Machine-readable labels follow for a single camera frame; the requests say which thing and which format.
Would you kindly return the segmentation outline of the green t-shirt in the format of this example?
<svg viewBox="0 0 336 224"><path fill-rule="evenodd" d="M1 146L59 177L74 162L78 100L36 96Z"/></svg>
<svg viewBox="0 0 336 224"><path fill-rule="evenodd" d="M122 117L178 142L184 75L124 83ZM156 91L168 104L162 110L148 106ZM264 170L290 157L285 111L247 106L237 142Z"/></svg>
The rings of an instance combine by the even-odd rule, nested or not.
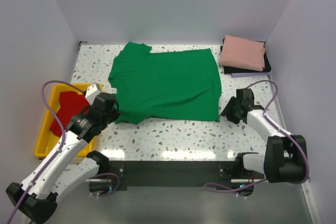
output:
<svg viewBox="0 0 336 224"><path fill-rule="evenodd" d="M153 53L150 46L129 42L114 58L108 81L117 90L116 124L150 117L219 120L222 84L209 48Z"/></svg>

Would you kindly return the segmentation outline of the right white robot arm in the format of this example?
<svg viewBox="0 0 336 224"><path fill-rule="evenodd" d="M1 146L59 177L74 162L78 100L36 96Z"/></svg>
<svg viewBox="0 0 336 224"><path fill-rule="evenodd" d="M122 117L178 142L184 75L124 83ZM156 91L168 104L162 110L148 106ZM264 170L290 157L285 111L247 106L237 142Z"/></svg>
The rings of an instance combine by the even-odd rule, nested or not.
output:
<svg viewBox="0 0 336 224"><path fill-rule="evenodd" d="M235 158L234 173L246 178L252 172L263 174L270 183L301 184L309 178L306 140L284 130L255 104L252 89L237 89L221 113L228 121L244 122L254 129L266 143L263 154L239 153Z"/></svg>

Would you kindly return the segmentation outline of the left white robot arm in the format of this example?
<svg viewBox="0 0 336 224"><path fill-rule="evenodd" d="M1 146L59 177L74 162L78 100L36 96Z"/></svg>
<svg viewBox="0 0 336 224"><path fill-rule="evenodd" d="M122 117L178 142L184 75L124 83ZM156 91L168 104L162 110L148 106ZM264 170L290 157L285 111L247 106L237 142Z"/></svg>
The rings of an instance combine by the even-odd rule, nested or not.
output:
<svg viewBox="0 0 336 224"><path fill-rule="evenodd" d="M112 186L100 196L109 196L119 189L120 176L110 171L109 159L98 151L88 153L79 165L65 172L73 158L120 115L116 96L102 92L97 83L83 94L89 105L74 115L67 126L60 126L61 138L55 147L21 183L7 187L6 194L14 205L7 223L11 223L17 211L32 223L45 223L61 199L87 179L114 178Z"/></svg>

